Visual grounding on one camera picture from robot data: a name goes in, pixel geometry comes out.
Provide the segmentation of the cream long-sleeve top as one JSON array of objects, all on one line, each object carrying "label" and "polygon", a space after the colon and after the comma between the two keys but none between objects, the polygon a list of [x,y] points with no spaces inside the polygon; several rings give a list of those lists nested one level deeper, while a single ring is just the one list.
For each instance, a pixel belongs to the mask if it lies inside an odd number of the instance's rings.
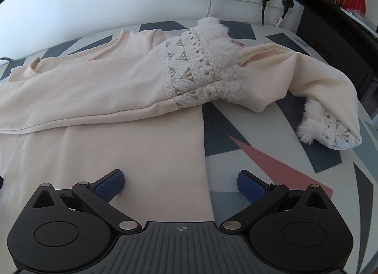
[{"label": "cream long-sleeve top", "polygon": [[122,31],[18,66],[1,83],[1,233],[40,183],[68,187],[116,168],[129,174],[140,222],[212,220],[202,105],[222,99],[260,113],[287,93],[306,98],[302,142],[361,144],[344,73],[275,43],[241,48],[212,17],[177,36]]}]

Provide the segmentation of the geometric patterned mat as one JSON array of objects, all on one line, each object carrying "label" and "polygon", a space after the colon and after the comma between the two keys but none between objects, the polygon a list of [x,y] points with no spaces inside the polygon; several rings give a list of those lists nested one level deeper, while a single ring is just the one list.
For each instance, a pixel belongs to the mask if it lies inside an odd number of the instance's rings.
[{"label": "geometric patterned mat", "polygon": [[[290,31],[279,33],[272,27],[250,26],[242,22],[226,22],[231,36],[238,38],[240,45],[252,46],[269,40],[283,40],[281,43],[293,47],[301,52],[321,59],[316,52],[301,41],[297,35]],[[27,65],[33,58],[47,58],[50,56],[65,56],[76,52],[100,46],[114,39],[119,29],[100,32],[84,38],[71,40],[51,47],[45,51],[30,55],[1,65],[2,82],[7,80],[10,70],[16,66]],[[262,113],[255,114],[240,106],[216,101],[204,105],[202,112],[202,126],[204,130],[200,138],[204,142],[200,158],[206,158],[206,171],[210,186],[211,204],[215,221],[222,223],[226,218],[243,210],[250,203],[238,191],[236,177],[240,170],[248,170],[266,182],[278,181],[286,184],[290,189],[306,189],[310,183],[320,183],[324,191],[329,194],[340,214],[352,233],[354,248],[345,265],[346,273],[373,273],[377,268],[377,128],[370,120],[363,106],[359,104],[359,123],[363,143],[353,150],[334,151],[327,149],[319,143],[305,145],[296,137],[294,130],[300,122],[303,110],[303,98],[287,94],[284,99],[270,104]],[[135,273],[227,273],[226,265],[222,267],[209,267],[210,262],[198,261],[206,269],[194,270],[190,268],[189,255],[184,244],[193,245],[193,241],[186,241],[183,236],[189,232],[180,227],[176,230],[177,251],[168,255],[168,246],[163,240],[156,242],[146,239],[145,244],[156,245],[146,255],[137,258],[132,256],[132,248],[136,248],[134,240],[130,245],[125,244],[123,251],[127,254],[125,259],[118,259],[117,268],[125,269],[125,273],[132,273],[127,266],[135,261],[150,261],[151,266],[159,266],[158,270],[149,271],[143,262],[137,264]],[[162,244],[162,255],[168,255],[164,264],[158,262],[157,245]]]}]

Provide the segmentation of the black side cabinet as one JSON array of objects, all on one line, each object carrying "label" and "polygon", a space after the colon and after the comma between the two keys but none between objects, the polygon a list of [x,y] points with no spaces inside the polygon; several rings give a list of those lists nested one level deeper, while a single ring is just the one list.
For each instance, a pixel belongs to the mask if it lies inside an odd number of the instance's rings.
[{"label": "black side cabinet", "polygon": [[373,84],[373,71],[368,63],[325,22],[308,9],[302,12],[297,35],[324,60],[342,71],[352,81],[360,100],[366,99]]}]

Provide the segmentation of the black plug right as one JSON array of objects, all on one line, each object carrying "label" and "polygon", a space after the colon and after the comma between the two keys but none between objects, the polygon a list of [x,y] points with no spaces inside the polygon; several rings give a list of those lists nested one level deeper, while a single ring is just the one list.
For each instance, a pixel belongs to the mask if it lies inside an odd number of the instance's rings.
[{"label": "black plug right", "polygon": [[294,6],[294,0],[282,0],[282,5],[284,6],[283,14],[282,16],[278,17],[275,22],[274,26],[279,27],[284,18],[286,17],[286,14],[288,13],[290,8],[293,8]]}]

